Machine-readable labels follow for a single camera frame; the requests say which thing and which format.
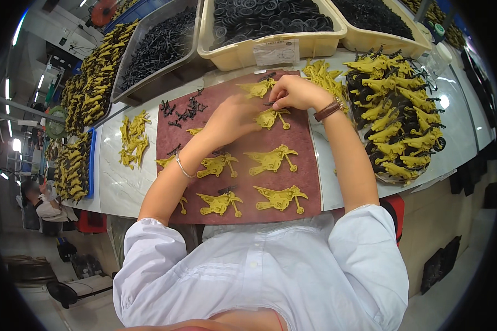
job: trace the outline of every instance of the white jar lid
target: white jar lid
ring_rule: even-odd
[[[444,44],[439,42],[436,45],[436,50],[438,51],[438,54],[440,55],[442,60],[444,60],[448,64],[451,63],[451,61],[453,60],[453,56],[451,55],[451,52],[447,49],[447,47],[445,47]]]

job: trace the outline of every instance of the blue plastic tray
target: blue plastic tray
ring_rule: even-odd
[[[87,132],[91,131],[90,163],[88,164],[88,195],[85,197],[86,199],[91,199],[94,196],[94,150],[96,149],[96,129],[92,128]]]
[[[118,16],[114,21],[108,23],[103,30],[103,34],[107,34],[114,30],[116,24],[125,24],[134,22],[137,18],[141,20],[151,14],[153,10],[162,7],[171,0],[139,0],[127,9],[123,14]]]

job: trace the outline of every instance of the silver bangle bracelet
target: silver bangle bracelet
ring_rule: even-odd
[[[184,170],[184,168],[182,167],[181,160],[179,159],[179,151],[177,151],[177,155],[175,156],[175,160],[179,164],[179,167],[181,168],[182,173],[184,175],[186,175],[186,177],[188,177],[188,178],[195,178],[195,175],[193,175],[193,176],[188,175],[187,172],[186,172],[186,170]]]

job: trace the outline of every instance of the brown leather watch strap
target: brown leather watch strap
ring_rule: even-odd
[[[328,117],[329,115],[333,114],[337,110],[341,110],[341,109],[342,109],[341,102],[339,100],[335,99],[335,100],[333,100],[332,103],[330,103],[328,106],[326,106],[326,108],[319,111],[318,113],[315,113],[313,115],[313,117],[315,118],[315,120],[317,120],[317,122],[320,122],[324,118]]]

